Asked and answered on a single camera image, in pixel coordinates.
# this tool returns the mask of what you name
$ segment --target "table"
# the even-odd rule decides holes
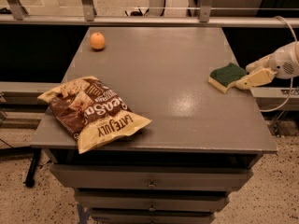
[[[107,41],[94,51],[89,37]],[[210,223],[276,144],[249,92],[220,93],[210,72],[235,56],[221,28],[91,27],[64,80],[96,76],[152,123],[133,136],[78,154],[48,109],[31,147],[106,223]]]

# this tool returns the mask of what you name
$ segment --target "orange fruit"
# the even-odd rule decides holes
[[[101,33],[93,33],[90,43],[93,49],[103,49],[105,47],[105,38]]]

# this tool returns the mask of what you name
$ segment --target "sponge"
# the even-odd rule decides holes
[[[247,74],[247,71],[234,63],[229,63],[223,68],[211,72],[208,83],[219,91],[226,93],[235,83]]]

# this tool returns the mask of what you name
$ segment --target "chip bag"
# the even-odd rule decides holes
[[[78,141],[84,153],[118,138],[130,136],[151,120],[133,113],[120,96],[96,77],[82,77],[44,92],[37,99]]]

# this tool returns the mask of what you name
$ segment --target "drawer handle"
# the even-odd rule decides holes
[[[150,212],[155,212],[155,211],[156,211],[156,208],[153,206],[153,204],[152,204],[151,207],[149,208],[149,211],[150,211]]]
[[[157,187],[157,185],[154,184],[153,180],[150,180],[150,182],[148,183],[148,188],[155,189],[156,187]]]

